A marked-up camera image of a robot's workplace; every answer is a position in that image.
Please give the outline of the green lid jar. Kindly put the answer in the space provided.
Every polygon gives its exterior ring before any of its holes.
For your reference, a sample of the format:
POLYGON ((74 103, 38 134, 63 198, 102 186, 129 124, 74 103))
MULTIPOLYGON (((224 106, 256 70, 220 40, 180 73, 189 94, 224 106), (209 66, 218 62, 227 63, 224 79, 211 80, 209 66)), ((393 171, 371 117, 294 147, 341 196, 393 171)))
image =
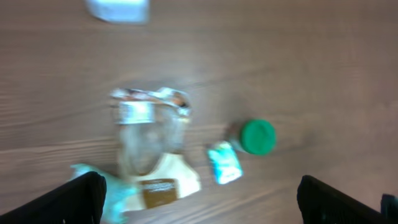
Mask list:
POLYGON ((253 118, 232 123, 227 129, 226 140, 236 151, 264 156, 276 147, 277 134, 270 122, 253 118))

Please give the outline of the green white tissue pack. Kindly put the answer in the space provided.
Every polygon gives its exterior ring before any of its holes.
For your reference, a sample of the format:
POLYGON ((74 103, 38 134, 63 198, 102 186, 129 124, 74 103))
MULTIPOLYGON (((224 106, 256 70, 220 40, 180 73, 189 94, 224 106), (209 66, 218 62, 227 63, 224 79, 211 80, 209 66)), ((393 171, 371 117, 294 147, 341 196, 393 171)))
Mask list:
POLYGON ((238 157, 228 141, 220 141, 211 145, 207 154, 212 163, 217 184, 228 184, 243 176, 243 169, 238 157))

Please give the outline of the teal white snack packet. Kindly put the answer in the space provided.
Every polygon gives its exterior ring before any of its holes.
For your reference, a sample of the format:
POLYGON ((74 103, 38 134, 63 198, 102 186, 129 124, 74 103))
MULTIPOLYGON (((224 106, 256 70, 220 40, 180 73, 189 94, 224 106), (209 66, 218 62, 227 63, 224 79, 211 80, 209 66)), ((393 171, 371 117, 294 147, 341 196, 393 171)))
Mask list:
POLYGON ((71 165, 71 168, 74 169, 71 179, 88 172, 97 172, 103 176, 106 181, 106 194, 101 220, 114 224, 127 223, 129 219, 124 215, 127 212, 127 198, 137 194, 135 187, 131 187, 116 176, 88 164, 74 164, 71 165))

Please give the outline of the brown pastry bag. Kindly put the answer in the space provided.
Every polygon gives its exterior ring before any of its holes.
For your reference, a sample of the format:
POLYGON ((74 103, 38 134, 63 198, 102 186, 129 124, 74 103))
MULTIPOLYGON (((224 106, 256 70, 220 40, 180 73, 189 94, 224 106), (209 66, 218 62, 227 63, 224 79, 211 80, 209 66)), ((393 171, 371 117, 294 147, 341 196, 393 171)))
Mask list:
POLYGON ((183 155, 192 113, 188 95, 162 87, 117 88, 110 96, 118 126, 119 176, 136 190, 125 209, 156 208, 199 192, 200 176, 183 155))

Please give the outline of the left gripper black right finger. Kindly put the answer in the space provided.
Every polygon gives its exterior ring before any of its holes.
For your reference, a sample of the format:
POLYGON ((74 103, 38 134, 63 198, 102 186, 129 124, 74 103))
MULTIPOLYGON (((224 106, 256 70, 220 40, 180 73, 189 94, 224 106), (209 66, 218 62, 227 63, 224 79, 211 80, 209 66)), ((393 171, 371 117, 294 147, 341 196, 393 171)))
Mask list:
POLYGON ((385 214, 311 175, 302 177, 297 189, 297 203, 304 224, 383 224, 392 222, 385 214))

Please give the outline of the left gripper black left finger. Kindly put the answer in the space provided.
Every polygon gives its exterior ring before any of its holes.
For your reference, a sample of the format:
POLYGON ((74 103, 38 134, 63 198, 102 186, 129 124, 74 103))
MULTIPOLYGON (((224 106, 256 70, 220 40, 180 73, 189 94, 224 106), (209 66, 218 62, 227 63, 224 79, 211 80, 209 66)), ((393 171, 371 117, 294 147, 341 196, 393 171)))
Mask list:
POLYGON ((106 179, 90 171, 1 215, 1 224, 100 223, 106 179))

